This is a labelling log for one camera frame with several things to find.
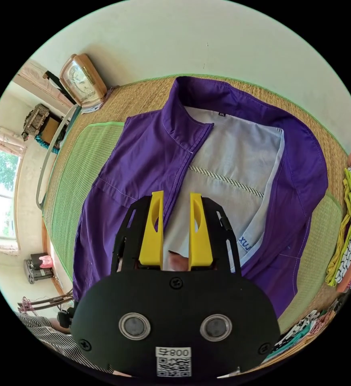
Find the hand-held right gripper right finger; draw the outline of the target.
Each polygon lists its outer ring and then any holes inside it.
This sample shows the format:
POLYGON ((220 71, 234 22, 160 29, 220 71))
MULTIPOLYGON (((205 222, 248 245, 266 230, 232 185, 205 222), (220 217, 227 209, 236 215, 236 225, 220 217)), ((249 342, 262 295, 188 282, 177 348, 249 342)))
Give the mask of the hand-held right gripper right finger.
POLYGON ((199 193, 190 193, 189 269, 205 269, 213 263, 207 222, 199 193))

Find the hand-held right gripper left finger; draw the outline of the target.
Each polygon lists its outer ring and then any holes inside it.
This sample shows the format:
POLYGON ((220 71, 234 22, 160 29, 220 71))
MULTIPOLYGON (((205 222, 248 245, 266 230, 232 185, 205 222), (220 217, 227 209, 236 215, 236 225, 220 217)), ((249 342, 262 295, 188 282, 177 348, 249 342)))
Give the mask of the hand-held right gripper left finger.
POLYGON ((163 266, 163 200, 164 191, 152 193, 139 255, 144 267, 163 266))

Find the person's right hand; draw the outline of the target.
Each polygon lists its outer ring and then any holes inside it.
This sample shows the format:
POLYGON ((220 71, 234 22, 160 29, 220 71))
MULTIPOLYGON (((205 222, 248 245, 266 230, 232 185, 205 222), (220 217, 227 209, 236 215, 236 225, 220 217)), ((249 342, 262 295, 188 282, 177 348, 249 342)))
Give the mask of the person's right hand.
POLYGON ((189 270, 189 258, 175 253, 173 251, 168 251, 168 267, 171 271, 188 271, 189 270))

